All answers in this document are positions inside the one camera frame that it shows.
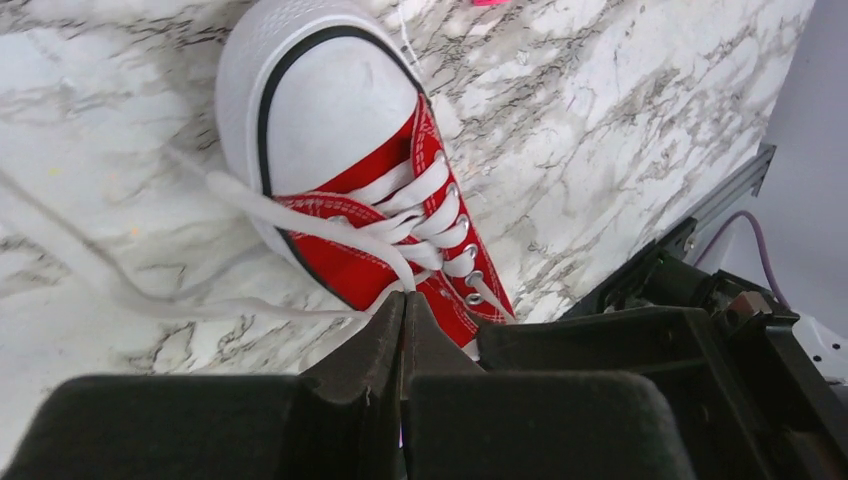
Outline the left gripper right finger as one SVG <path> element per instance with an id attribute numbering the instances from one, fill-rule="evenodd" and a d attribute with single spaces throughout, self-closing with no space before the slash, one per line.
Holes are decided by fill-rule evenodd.
<path id="1" fill-rule="evenodd" d="M 403 315 L 403 449 L 412 479 L 692 479 L 672 410 L 621 371 L 492 372 L 419 294 Z"/>

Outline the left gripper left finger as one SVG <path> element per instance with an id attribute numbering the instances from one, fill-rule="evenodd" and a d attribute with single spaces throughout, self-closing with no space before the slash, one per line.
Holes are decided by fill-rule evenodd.
<path id="1" fill-rule="evenodd" d="M 406 298 L 300 375 L 71 379 L 34 416 L 8 479 L 391 479 Z"/>

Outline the white shoelace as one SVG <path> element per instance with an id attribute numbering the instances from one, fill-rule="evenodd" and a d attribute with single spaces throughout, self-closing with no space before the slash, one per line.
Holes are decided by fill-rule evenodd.
<path id="1" fill-rule="evenodd" d="M 366 322 L 172 163 L 1 153 L 1 379 L 298 371 Z"/>

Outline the red canvas sneaker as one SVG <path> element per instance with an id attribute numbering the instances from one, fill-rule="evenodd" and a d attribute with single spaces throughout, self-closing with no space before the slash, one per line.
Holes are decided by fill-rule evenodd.
<path id="1" fill-rule="evenodd" d="M 227 170 L 210 189 L 354 328 L 403 290 L 465 350 L 481 323 L 513 321 L 423 86 L 354 3 L 255 3 L 225 44 L 215 107 Z"/>

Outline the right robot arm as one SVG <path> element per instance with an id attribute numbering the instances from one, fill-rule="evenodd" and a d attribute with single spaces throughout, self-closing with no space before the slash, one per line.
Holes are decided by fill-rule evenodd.
<path id="1" fill-rule="evenodd" d="M 487 326 L 494 371 L 627 371 L 670 404 L 701 479 L 843 479 L 847 341 L 768 289 L 664 249 L 639 255 L 565 317 Z"/>

